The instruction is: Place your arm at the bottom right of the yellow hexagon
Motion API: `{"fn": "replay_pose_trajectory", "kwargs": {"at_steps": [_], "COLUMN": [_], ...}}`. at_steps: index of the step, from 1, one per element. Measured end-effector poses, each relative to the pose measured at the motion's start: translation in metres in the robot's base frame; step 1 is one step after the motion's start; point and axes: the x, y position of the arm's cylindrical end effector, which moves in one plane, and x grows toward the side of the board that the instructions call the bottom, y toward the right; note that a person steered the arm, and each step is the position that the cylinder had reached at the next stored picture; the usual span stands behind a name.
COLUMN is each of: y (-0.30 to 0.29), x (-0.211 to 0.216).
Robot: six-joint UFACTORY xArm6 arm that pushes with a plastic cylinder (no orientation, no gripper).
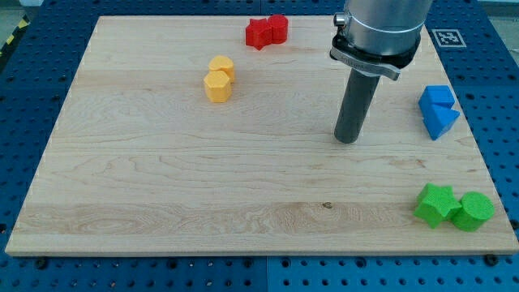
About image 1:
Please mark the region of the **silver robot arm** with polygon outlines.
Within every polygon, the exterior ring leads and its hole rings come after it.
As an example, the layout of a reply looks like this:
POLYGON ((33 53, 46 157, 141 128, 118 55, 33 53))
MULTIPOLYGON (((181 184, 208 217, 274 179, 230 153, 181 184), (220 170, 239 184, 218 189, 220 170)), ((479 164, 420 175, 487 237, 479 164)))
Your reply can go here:
POLYGON ((411 63, 432 0, 346 0, 330 56, 369 77, 398 79, 411 63))

